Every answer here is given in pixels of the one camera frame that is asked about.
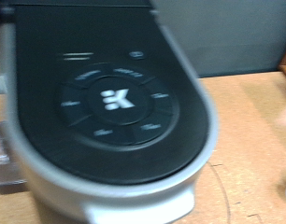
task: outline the circular button panel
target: circular button panel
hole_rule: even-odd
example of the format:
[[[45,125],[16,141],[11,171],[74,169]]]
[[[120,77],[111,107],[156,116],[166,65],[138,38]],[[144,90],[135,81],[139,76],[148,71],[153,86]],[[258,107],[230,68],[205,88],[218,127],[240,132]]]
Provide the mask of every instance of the circular button panel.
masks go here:
[[[108,63],[87,66],[67,80],[58,107],[68,126],[118,146],[160,136],[173,118],[170,91],[159,79]]]

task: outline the black control panel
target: black control panel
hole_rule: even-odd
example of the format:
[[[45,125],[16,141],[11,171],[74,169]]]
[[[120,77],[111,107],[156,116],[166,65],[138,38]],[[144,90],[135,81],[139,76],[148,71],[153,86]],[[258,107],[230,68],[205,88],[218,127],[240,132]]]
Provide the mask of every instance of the black control panel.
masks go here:
[[[57,105],[67,125],[114,146],[158,137],[174,114],[171,93],[158,78],[125,66],[91,64],[60,88]]]
[[[44,159],[91,181],[135,185],[199,154],[207,111],[151,7],[13,9],[20,125]]]

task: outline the silver trim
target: silver trim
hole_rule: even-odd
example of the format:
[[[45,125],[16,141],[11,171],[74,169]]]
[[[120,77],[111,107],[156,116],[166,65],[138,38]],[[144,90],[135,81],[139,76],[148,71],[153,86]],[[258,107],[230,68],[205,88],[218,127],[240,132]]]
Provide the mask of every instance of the silver trim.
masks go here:
[[[101,213],[108,214],[109,211],[112,211],[111,209],[113,209],[113,207],[119,207],[121,212],[130,213],[131,210],[129,210],[129,208],[134,208],[135,206],[142,208],[148,207],[149,211],[151,211],[152,209],[157,209],[159,204],[172,203],[176,198],[181,198],[182,200],[186,200],[187,198],[187,203],[192,201],[193,183],[199,176],[202,167],[209,159],[216,145],[218,120],[216,111],[199,81],[197,81],[196,73],[190,66],[189,61],[184,56],[168,29],[165,27],[161,29],[206,104],[209,113],[208,139],[204,149],[195,160],[175,175],[149,184],[124,187],[94,183],[73,176],[46,161],[33,149],[23,134],[18,119],[15,76],[15,26],[13,24],[7,24],[7,134],[9,141],[13,144],[18,154],[23,174],[28,180],[29,188],[45,203],[69,217],[85,220],[88,216],[85,214],[86,211],[92,211],[92,207],[95,208],[93,215],[96,216]],[[184,192],[190,192],[192,197],[181,197]],[[183,215],[186,215],[188,212],[188,210],[183,211]],[[180,213],[175,214],[173,210],[165,210],[164,216],[168,213],[173,219],[178,219],[180,215]],[[161,214],[158,216],[163,218],[158,219],[159,223],[166,222],[164,216],[161,216]],[[149,217],[150,220],[145,221],[154,223],[154,217]]]

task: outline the wooden surface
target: wooden surface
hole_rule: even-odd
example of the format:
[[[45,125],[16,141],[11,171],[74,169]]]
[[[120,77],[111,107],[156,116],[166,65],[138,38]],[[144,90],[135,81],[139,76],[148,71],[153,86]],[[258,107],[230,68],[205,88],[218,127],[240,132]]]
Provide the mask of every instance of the wooden surface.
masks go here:
[[[286,224],[286,78],[201,80],[217,106],[220,137],[197,183],[196,207],[177,223]],[[0,223],[38,223],[29,192],[0,195]]]

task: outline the keurig coffee maker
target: keurig coffee maker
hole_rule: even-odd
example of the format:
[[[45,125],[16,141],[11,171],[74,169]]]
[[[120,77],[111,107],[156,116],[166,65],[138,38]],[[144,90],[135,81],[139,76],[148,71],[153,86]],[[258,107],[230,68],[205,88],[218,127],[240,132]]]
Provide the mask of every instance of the keurig coffee maker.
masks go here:
[[[0,11],[7,140],[36,199],[71,223],[188,214],[216,112],[150,2],[5,0]]]

